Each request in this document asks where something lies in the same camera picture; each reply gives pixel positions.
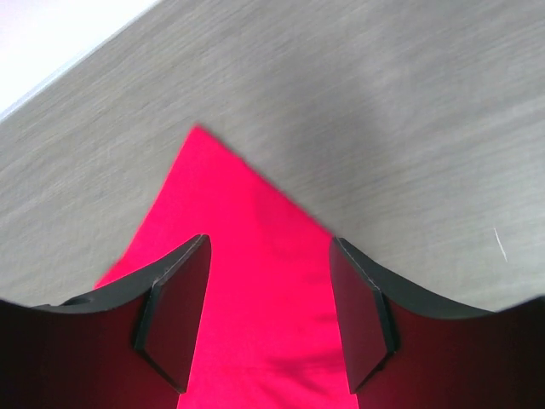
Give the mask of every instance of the white mark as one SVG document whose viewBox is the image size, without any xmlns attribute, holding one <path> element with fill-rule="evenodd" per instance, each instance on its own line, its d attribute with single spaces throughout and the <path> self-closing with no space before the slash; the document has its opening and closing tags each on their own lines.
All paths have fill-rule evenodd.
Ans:
<svg viewBox="0 0 545 409">
<path fill-rule="evenodd" d="M 496 228 L 494 228 L 494 233 L 496 234 L 497 243 L 500 245 L 500 250 L 502 251 L 503 258 L 505 258 L 505 262 L 508 262 L 508 255 L 505 253 L 505 250 L 503 249 L 502 242 L 500 241 L 500 236 L 497 235 Z"/>
</svg>

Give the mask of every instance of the gray wooden surface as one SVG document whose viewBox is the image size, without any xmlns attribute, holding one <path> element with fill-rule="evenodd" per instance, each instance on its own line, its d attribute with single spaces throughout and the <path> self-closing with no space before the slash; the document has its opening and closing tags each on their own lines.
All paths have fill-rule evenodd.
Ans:
<svg viewBox="0 0 545 409">
<path fill-rule="evenodd" d="M 197 121 L 433 291 L 545 292 L 544 19 L 535 0 L 162 2 L 0 124 L 0 297 L 88 290 Z"/>
</svg>

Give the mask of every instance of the pink fabric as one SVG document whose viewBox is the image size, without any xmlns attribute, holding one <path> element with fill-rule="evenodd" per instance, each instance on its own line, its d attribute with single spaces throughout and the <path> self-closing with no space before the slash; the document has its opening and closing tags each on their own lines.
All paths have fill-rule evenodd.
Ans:
<svg viewBox="0 0 545 409">
<path fill-rule="evenodd" d="M 331 234 L 199 127 L 98 286 L 197 233 L 210 236 L 212 263 L 178 407 L 356 408 L 330 283 Z"/>
</svg>

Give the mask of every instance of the red cloth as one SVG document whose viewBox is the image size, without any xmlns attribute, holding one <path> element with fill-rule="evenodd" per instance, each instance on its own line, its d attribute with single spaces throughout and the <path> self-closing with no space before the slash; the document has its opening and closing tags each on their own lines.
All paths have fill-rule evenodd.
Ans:
<svg viewBox="0 0 545 409">
<path fill-rule="evenodd" d="M 330 283 L 331 234 L 199 127 L 98 286 L 198 233 L 211 238 L 212 263 L 178 407 L 356 408 Z"/>
</svg>

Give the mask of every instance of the red towel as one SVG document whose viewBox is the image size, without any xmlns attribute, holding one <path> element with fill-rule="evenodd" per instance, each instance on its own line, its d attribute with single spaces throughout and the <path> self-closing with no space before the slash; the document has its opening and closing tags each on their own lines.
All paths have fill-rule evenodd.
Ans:
<svg viewBox="0 0 545 409">
<path fill-rule="evenodd" d="M 210 236 L 212 263 L 178 407 L 356 408 L 330 283 L 331 233 L 201 128 L 187 137 L 129 248 L 97 286 L 198 233 Z"/>
</svg>

